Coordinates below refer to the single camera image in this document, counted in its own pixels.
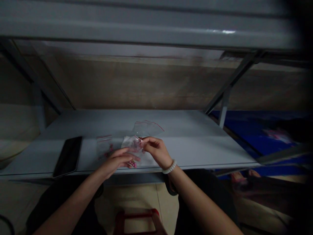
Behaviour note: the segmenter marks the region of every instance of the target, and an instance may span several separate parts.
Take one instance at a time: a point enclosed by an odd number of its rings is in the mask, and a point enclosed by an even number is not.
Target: black pants
[[[187,170],[185,173],[238,225],[232,196],[213,174],[204,169]],[[63,177],[51,185],[30,214],[26,222],[26,234],[33,234],[67,200],[85,178],[83,176]],[[180,196],[178,201],[179,212],[175,234],[202,234],[198,223]],[[72,234],[106,234],[98,222],[94,199],[87,206]]]

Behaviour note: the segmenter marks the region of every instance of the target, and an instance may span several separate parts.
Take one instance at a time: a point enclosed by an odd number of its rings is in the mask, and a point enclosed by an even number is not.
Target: red stool
[[[145,218],[151,217],[155,231],[151,232],[139,232],[139,233],[124,233],[125,220],[126,219],[135,219],[135,218]],[[115,218],[115,228],[113,235],[146,235],[146,234],[157,234],[157,235],[167,235],[162,222],[160,220],[160,215],[157,209],[151,209],[146,213],[141,214],[125,214],[125,211],[118,212]]]

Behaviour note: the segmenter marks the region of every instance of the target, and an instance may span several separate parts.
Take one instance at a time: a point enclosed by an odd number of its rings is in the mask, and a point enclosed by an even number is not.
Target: floor
[[[279,176],[276,178],[295,182],[304,182],[303,176]],[[26,220],[37,204],[47,186],[0,181],[0,214],[5,215],[13,223],[16,234],[25,233]],[[258,227],[274,234],[282,233],[290,217],[264,207],[258,203],[234,197],[239,221]],[[171,196],[165,184],[149,184],[123,187],[107,187],[103,195],[96,200],[96,213],[100,224],[108,234],[113,233],[116,213],[123,208],[126,212],[141,212],[156,208],[163,226],[169,235],[174,234],[179,209],[177,196]],[[125,232],[141,232],[153,230],[151,220],[128,220]],[[243,229],[244,234],[256,233]],[[0,234],[6,234],[0,225]]]

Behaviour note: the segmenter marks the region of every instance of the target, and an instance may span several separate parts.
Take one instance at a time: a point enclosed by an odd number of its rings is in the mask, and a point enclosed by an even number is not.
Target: white table
[[[114,148],[131,135],[136,121],[158,123],[158,135],[182,169],[259,166],[243,148],[201,111],[194,110],[78,110],[64,111],[16,159],[0,171],[0,179],[49,178],[66,139],[83,136],[77,172],[89,174],[98,160],[96,137],[111,134]],[[160,172],[155,166],[120,168],[116,174]]]

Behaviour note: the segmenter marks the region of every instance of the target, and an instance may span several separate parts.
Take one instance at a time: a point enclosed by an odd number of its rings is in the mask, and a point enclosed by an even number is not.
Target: white bead bracelet
[[[176,165],[177,165],[177,162],[175,159],[173,159],[173,164],[170,166],[170,168],[168,168],[167,170],[162,170],[162,173],[163,174],[171,173],[174,170]]]

